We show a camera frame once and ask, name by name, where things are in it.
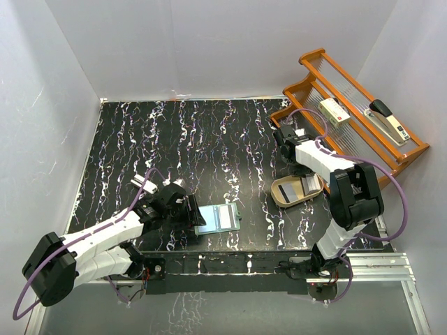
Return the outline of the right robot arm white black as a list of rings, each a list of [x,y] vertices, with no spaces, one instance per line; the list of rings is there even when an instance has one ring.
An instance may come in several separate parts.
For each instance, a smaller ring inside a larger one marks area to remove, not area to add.
[[[329,188],[331,222],[314,244],[310,259],[300,263],[309,273],[329,276],[345,260],[348,245],[383,213],[375,169],[370,163],[342,158],[319,139],[297,135],[292,126],[278,128],[273,136],[286,162],[309,168]]]

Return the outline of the green card holder wallet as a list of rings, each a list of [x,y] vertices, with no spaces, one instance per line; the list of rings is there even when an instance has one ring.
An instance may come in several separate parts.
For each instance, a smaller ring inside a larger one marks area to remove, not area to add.
[[[196,235],[209,235],[219,232],[238,231],[240,229],[242,217],[234,202],[201,206],[199,211],[205,220],[205,225],[195,227]]]

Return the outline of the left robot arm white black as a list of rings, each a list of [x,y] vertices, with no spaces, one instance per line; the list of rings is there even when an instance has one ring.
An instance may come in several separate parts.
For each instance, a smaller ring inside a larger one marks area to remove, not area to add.
[[[45,307],[59,303],[91,280],[110,275],[137,278],[145,266],[131,242],[163,224],[189,230],[206,222],[195,196],[169,184],[154,194],[137,197],[130,207],[86,230],[62,237],[55,232],[44,235],[22,274]]]

